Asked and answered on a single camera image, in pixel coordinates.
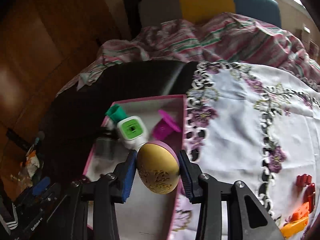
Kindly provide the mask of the magenta plastic cup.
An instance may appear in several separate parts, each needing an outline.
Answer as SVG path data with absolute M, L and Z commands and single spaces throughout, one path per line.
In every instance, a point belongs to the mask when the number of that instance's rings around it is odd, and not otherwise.
M 164 140 L 173 132 L 181 133 L 182 130 L 175 119 L 166 111 L 158 110 L 161 120 L 152 130 L 152 136 L 157 140 Z

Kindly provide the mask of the snack bags pile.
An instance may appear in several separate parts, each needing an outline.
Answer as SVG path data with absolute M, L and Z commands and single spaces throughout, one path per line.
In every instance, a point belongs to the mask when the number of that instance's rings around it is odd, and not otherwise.
M 18 184 L 22 190 L 35 186 L 41 180 L 44 161 L 37 156 L 37 149 L 40 147 L 44 137 L 43 131 L 37 133 L 34 142 L 25 155 L 24 161 L 21 162 Z

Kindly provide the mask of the pink shallow cardboard box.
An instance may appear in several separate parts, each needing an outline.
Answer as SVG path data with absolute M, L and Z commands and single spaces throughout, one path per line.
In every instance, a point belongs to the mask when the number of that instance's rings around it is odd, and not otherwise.
M 117 104 L 128 116 L 141 118 L 148 132 L 161 120 L 160 109 L 168 112 L 180 127 L 184 126 L 185 95 L 166 95 L 121 100 Z M 96 181 L 100 175 L 110 173 L 118 163 L 125 161 L 129 150 L 117 141 L 113 157 L 99 156 L 92 147 L 83 174 Z M 168 194 L 151 192 L 135 175 L 131 193 L 124 204 L 116 204 L 116 218 L 120 239 L 173 239 L 172 225 L 180 185 Z

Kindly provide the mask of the white green plug adapter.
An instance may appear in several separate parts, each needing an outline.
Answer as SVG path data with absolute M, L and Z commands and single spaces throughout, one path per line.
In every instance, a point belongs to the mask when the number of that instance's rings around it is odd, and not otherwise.
M 136 115 L 129 116 L 117 123 L 117 131 L 129 150 L 139 151 L 148 142 L 149 132 L 142 119 Z

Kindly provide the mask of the orange building blocks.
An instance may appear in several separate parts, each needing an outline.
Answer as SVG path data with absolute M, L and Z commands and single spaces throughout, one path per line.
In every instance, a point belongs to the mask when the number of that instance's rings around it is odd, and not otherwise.
M 309 215 L 309 203 L 303 203 L 299 208 L 297 208 L 291 216 L 290 222 L 295 222 Z

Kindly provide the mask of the green plastic toy piece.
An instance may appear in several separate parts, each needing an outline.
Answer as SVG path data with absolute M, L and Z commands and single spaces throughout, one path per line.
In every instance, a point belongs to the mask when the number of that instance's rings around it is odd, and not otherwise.
M 113 121 L 115 125 L 128 117 L 126 112 L 119 104 L 113 104 L 107 110 L 106 115 Z

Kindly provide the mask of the white floral embroidered tablecloth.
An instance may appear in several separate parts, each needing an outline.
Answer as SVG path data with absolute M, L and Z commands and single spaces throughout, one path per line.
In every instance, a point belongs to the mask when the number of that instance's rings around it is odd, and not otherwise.
M 319 91 L 289 72 L 248 63 L 197 63 L 187 96 L 184 148 L 219 181 L 242 180 L 277 226 L 319 187 Z

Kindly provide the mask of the striped pink green sheet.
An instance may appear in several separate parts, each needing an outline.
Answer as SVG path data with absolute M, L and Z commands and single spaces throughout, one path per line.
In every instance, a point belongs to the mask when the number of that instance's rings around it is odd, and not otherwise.
M 319 91 L 319 64 L 297 37 L 275 25 L 224 12 L 203 25 L 171 20 L 143 28 L 132 41 L 109 40 L 100 47 L 97 59 L 60 92 L 93 84 L 110 66 L 149 60 L 263 64 L 287 71 Z

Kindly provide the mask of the grey yellow blue sofa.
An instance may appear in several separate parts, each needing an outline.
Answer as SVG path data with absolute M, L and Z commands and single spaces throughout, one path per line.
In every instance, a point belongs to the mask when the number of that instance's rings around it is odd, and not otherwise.
M 143 27 L 176 19 L 203 24 L 224 12 L 281 27 L 280 10 L 275 0 L 142 0 L 139 5 Z

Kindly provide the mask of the yellow plastic toy piece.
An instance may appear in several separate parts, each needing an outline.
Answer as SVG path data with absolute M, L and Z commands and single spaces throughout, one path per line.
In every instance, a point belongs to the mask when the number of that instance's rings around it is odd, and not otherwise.
M 309 222 L 308 217 L 303 217 L 294 222 L 288 223 L 281 228 L 281 234 L 284 238 L 290 238 L 300 231 L 303 231 Z

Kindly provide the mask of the red plastic toy piece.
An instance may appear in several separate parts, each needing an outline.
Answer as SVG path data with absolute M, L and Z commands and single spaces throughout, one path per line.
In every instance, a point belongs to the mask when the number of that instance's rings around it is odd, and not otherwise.
M 312 176 L 309 174 L 298 175 L 296 178 L 296 186 L 299 189 L 306 188 L 304 191 L 303 201 L 309 204 L 309 212 L 312 213 L 315 207 L 316 189 L 312 182 Z

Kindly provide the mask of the black rolled mat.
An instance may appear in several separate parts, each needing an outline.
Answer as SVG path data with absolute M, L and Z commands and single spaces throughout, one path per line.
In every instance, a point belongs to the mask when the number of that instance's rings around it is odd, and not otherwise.
M 123 0 L 131 38 L 136 38 L 142 29 L 139 5 L 142 0 Z

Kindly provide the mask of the yellow carved egg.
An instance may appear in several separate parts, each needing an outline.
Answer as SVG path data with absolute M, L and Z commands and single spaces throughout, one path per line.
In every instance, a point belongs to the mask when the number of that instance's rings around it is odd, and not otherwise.
M 156 194 L 169 194 L 180 179 L 177 155 L 162 141 L 147 142 L 139 149 L 137 170 L 143 184 Z

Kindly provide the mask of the wooden panelled wardrobe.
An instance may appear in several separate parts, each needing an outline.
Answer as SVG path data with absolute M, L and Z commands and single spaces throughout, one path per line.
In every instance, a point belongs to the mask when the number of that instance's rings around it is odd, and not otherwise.
M 117 37 L 104 0 L 1 0 L 1 179 L 15 198 L 23 151 L 57 92 Z

